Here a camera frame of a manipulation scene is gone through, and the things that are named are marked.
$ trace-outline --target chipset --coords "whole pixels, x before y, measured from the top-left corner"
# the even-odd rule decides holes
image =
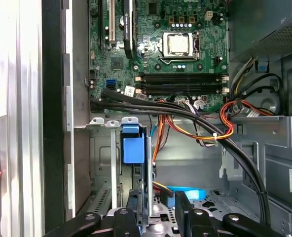
[[[111,70],[123,70],[123,58],[114,57],[111,58]]]

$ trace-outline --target pcie slot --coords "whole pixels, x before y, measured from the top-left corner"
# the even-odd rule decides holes
[[[144,74],[146,84],[212,83],[217,82],[217,74]]]
[[[115,44],[115,0],[109,2],[109,41]]]
[[[146,85],[144,91],[147,95],[172,95],[176,92],[190,94],[216,94],[220,90],[219,85]]]
[[[103,48],[103,34],[104,34],[104,11],[103,11],[103,1],[104,0],[98,0],[98,25],[99,25],[99,31],[98,31],[98,45],[99,48]]]

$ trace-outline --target cable tie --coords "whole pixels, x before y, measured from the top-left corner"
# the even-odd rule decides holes
[[[257,195],[267,195],[268,192],[267,192],[267,191],[262,191],[262,192],[257,192],[256,194],[257,194]]]

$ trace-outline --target label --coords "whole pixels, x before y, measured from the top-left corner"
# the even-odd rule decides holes
[[[127,85],[125,87],[124,95],[130,96],[130,97],[134,97],[134,92],[135,92],[135,87]]]
[[[247,115],[247,117],[253,118],[253,117],[258,117],[260,115],[259,112],[255,110],[251,110],[251,112]]]

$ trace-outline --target screw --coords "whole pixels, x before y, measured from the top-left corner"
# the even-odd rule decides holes
[[[95,217],[92,214],[86,216],[86,220],[93,220]]]
[[[201,211],[199,209],[195,210],[194,213],[197,215],[203,215],[203,211]]]
[[[229,215],[229,218],[233,221],[239,221],[239,217],[235,215]]]
[[[127,213],[128,213],[128,211],[125,210],[125,209],[123,209],[123,210],[120,211],[120,214],[123,214],[123,215],[125,215],[125,214],[127,214]]]

